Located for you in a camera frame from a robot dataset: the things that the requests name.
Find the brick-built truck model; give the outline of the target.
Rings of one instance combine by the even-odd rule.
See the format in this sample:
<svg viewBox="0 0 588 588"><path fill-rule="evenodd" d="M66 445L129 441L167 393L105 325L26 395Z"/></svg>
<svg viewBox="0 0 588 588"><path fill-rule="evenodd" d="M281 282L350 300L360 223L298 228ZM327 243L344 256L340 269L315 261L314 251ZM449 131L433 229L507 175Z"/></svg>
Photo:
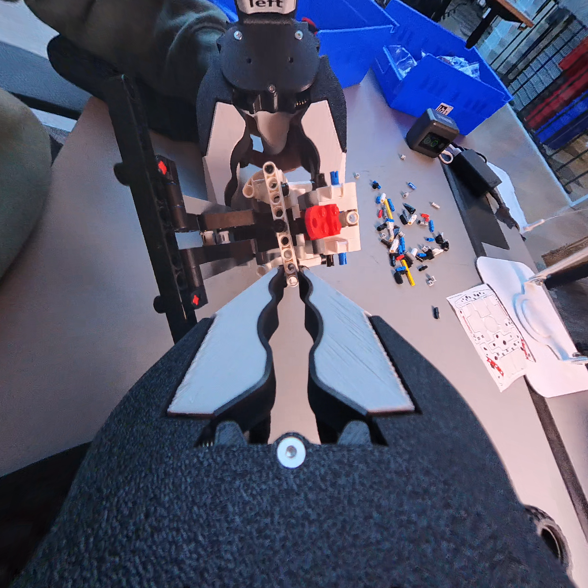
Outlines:
<svg viewBox="0 0 588 588"><path fill-rule="evenodd" d="M166 316L176 343L197 324L195 311L208 303L202 265L225 260L235 265L255 260L262 269L282 265L270 207L256 195L262 171L239 189L232 207L210 201L202 212L188 212L175 162L153 149L135 82L113 77L105 95L122 157L114 173L133 196L159 290L153 306ZM336 172L331 182L320 174L310 182L289 183L277 168L298 268L332 266L334 255L360 250L355 186L340 183Z"/></svg>

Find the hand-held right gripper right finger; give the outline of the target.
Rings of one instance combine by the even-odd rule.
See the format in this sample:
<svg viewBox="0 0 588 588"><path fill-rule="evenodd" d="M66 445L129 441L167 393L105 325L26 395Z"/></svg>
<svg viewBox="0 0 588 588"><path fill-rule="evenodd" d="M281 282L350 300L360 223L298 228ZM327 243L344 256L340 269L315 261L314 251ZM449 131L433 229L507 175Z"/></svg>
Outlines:
<svg viewBox="0 0 588 588"><path fill-rule="evenodd" d="M414 403L380 338L371 314L305 269L305 327L313 340L311 382L361 416L411 413Z"/></svg>

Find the black power adapter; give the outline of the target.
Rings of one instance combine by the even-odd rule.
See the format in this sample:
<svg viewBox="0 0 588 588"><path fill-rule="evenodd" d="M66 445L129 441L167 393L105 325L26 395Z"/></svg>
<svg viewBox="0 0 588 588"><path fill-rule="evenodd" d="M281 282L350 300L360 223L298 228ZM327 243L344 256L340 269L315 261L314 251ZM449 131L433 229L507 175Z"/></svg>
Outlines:
<svg viewBox="0 0 588 588"><path fill-rule="evenodd" d="M491 192L502 183L488 162L473 149L459 151L454 155L449 167L468 189L478 196Z"/></svg>

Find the sticker sheet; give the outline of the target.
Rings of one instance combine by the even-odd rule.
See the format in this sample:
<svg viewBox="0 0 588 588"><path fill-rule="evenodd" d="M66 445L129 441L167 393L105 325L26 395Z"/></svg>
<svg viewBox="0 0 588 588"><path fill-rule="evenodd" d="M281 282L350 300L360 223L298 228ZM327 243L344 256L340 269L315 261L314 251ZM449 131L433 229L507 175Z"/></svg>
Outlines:
<svg viewBox="0 0 588 588"><path fill-rule="evenodd" d="M447 302L498 390L506 390L535 364L528 342L489 285L451 295Z"/></svg>

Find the person's left forearm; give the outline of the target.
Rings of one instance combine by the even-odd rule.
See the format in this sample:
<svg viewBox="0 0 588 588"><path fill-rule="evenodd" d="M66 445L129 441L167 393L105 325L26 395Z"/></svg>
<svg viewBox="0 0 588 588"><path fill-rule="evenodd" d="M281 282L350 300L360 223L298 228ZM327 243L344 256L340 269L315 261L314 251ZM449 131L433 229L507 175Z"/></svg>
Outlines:
<svg viewBox="0 0 588 588"><path fill-rule="evenodd" d="M127 74L157 94L195 102L226 32L209 1L25 1L59 36L50 56L87 64L92 74Z"/></svg>

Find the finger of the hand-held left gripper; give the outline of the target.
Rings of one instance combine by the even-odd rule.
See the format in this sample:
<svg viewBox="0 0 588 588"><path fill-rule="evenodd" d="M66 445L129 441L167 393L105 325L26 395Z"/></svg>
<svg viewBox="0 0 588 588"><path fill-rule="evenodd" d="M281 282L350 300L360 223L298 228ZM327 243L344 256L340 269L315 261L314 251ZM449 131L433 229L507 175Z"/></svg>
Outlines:
<svg viewBox="0 0 588 588"><path fill-rule="evenodd" d="M303 168L312 179L320 174L327 182L332 173L343 182L346 178L346 149L342 147L327 100L308 105L290 121L283 152L284 170Z"/></svg>
<svg viewBox="0 0 588 588"><path fill-rule="evenodd" d="M232 104L217 102L202 162L210 201L228 208L243 186L241 169L254 165L254 138L260 141L255 117Z"/></svg>

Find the small black device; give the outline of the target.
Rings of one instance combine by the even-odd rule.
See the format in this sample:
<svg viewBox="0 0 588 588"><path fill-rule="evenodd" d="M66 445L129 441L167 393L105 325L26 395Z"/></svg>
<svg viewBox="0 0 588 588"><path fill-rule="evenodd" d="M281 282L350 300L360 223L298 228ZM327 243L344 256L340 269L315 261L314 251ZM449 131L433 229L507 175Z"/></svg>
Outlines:
<svg viewBox="0 0 588 588"><path fill-rule="evenodd" d="M427 108L409 128L405 141L412 151L437 158L459 134L451 117Z"/></svg>

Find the wooden background table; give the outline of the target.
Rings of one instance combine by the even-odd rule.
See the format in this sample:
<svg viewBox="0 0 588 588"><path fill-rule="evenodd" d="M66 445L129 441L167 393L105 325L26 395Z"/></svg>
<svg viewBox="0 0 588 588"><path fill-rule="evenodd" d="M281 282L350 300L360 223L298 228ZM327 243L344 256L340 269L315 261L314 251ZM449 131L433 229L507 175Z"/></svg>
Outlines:
<svg viewBox="0 0 588 588"><path fill-rule="evenodd" d="M484 13L481 24L488 27L495 18L515 23L524 28L532 28L534 21L522 7L521 1L483 1Z"/></svg>

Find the white holed beam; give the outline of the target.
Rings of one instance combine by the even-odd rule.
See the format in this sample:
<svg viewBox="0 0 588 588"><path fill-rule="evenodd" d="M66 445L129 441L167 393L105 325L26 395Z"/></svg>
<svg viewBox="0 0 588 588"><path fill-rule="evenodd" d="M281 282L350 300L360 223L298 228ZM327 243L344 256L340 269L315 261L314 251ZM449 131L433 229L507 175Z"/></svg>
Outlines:
<svg viewBox="0 0 588 588"><path fill-rule="evenodd" d="M293 249L283 183L282 171L274 162L267 161L262 166L262 177L256 181L256 195L270 207L286 284L295 288L299 284L298 261Z"/></svg>

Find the blue storage bin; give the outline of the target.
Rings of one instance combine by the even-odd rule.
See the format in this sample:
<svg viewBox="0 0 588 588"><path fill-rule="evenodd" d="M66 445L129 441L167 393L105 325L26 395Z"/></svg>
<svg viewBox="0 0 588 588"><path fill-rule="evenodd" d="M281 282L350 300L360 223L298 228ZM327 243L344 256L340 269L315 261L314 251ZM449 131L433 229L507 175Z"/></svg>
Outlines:
<svg viewBox="0 0 588 588"><path fill-rule="evenodd" d="M345 89L365 77L397 24L374 1L215 1L229 18L214 68L242 92L303 93L329 66Z"/></svg>
<svg viewBox="0 0 588 588"><path fill-rule="evenodd" d="M468 135L512 96L476 49L401 1L385 10L397 23L372 70L389 107L449 116Z"/></svg>

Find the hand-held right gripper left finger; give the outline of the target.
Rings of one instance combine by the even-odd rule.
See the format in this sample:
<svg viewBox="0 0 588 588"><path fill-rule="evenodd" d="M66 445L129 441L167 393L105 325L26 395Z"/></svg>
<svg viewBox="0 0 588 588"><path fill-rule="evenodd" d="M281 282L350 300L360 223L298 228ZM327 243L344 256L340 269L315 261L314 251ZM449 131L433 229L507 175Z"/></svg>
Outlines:
<svg viewBox="0 0 588 588"><path fill-rule="evenodd" d="M283 268L220 308L171 401L174 416L267 416L276 381L269 339L278 326Z"/></svg>

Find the white book stand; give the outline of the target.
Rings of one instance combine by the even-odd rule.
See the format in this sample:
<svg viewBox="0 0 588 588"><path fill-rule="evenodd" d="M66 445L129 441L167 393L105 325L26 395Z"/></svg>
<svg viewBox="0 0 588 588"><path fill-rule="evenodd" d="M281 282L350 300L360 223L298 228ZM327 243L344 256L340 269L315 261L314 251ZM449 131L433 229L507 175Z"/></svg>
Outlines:
<svg viewBox="0 0 588 588"><path fill-rule="evenodd" d="M534 357L525 369L531 388L545 398L587 390L587 357L579 354L546 285L587 261L587 246L533 273L523 263L481 256L476 269L519 328Z"/></svg>

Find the black rubber tyre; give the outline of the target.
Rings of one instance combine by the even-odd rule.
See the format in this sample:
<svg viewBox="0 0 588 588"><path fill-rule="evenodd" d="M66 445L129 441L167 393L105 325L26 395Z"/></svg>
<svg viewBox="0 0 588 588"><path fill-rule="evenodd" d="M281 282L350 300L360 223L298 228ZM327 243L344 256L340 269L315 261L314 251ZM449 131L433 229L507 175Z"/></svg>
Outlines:
<svg viewBox="0 0 588 588"><path fill-rule="evenodd" d="M569 573L571 569L570 550L560 526L547 512L536 506L525 505L525 510L536 526L538 536L546 543L566 573Z"/></svg>

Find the pile of small brick pieces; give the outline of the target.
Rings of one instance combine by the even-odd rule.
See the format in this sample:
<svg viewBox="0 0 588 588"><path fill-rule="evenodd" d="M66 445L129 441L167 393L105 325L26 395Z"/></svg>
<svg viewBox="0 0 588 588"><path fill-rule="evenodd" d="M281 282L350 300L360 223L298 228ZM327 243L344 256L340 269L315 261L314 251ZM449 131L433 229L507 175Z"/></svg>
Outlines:
<svg viewBox="0 0 588 588"><path fill-rule="evenodd" d="M370 177L378 241L386 250L394 282L411 288L418 283L433 287L431 264L450 250L449 239L436 223L437 202L419 198L417 185L407 181L393 198L380 178Z"/></svg>

